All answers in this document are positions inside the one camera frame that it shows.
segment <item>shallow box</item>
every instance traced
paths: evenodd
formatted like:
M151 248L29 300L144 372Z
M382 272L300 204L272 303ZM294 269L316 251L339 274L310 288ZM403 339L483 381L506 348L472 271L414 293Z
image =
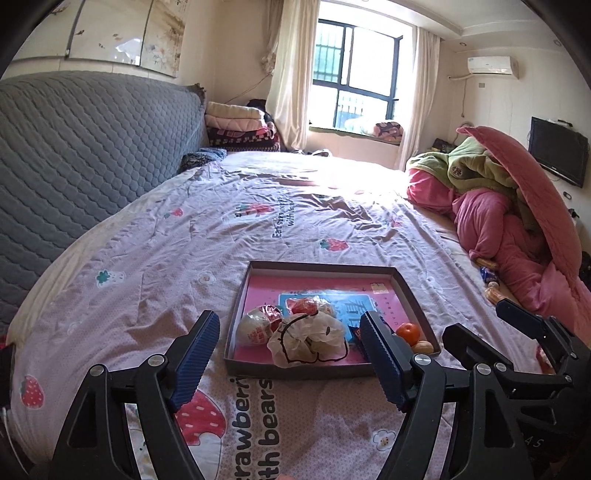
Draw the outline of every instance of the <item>shallow box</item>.
M345 359L280 368L273 364L266 345L236 344L236 327L245 312L263 304L285 309L289 299L315 295L331 302L338 319L345 324L349 345ZM413 292L395 268L252 261L242 281L230 320L224 351L228 374L279 380L372 376L372 365L364 360L348 329L348 325L358 325L361 315L368 310L380 313L394 330L405 322L419 325L421 340L431 342L435 350L433 355L441 351Z

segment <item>metal screw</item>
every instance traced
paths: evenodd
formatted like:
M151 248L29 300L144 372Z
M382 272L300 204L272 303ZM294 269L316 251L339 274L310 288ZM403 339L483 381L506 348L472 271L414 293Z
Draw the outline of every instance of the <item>metal screw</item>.
M490 375L491 374L491 368L487 365L487 364L478 364L476 366L476 369L482 374L482 375Z
M424 353L418 353L414 356L414 361L419 365L428 365L431 363L431 357Z
M164 363L164 357L162 355L152 355L148 358L148 365L151 367L159 367Z
M90 368L89 373L90 373L91 377L98 377L98 376L102 375L104 371L105 371L105 369L102 365L95 365Z

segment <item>plastic bag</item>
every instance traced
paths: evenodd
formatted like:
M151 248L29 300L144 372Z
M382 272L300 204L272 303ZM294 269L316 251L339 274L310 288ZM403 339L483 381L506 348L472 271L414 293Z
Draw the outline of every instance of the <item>plastic bag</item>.
M345 326L324 312L285 318L267 343L273 363L281 368L302 363L342 360L349 353Z
M244 315L236 328L236 341L240 345L265 345L279 327L283 315L273 305L263 305Z
M333 306L327 300L321 299L318 295L303 299L287 299L286 306L290 313L316 315L318 312L323 312L336 318L336 312Z

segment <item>air conditioner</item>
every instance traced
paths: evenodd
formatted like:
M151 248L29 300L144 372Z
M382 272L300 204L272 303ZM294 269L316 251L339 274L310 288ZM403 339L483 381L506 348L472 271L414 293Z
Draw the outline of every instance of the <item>air conditioner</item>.
M519 79L519 64L512 57L470 57L468 70L474 75L495 75Z

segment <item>television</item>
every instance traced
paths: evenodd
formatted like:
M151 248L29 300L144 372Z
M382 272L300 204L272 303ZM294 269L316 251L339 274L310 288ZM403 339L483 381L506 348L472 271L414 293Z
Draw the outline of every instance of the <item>television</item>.
M543 168L583 187L589 157L586 137L563 125L532 117L529 151Z

